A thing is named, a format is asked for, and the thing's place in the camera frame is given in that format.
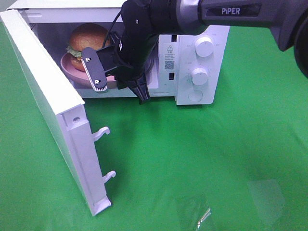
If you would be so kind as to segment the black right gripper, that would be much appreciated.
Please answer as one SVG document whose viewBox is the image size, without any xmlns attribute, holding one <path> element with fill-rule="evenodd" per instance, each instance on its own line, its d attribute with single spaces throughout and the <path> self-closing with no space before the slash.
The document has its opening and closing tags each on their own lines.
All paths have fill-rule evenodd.
<svg viewBox="0 0 308 231">
<path fill-rule="evenodd" d="M 139 104 L 149 101 L 145 63 L 158 41 L 158 34 L 129 35 L 123 32 L 113 46 L 97 51 L 107 75 L 115 76 L 118 88 L 128 87 L 139 99 Z"/>
</svg>

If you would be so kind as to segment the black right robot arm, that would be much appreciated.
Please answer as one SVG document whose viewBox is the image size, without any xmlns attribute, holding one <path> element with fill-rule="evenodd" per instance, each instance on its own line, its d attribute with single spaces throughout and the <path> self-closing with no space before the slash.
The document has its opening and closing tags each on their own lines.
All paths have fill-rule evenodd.
<svg viewBox="0 0 308 231">
<path fill-rule="evenodd" d="M 266 27 L 281 51 L 294 49 L 308 73 L 308 3 L 305 0 L 128 0 L 118 16 L 124 32 L 98 51 L 104 75 L 114 75 L 141 103 L 149 99 L 144 63 L 161 34 L 199 35 L 210 25 Z"/>
</svg>

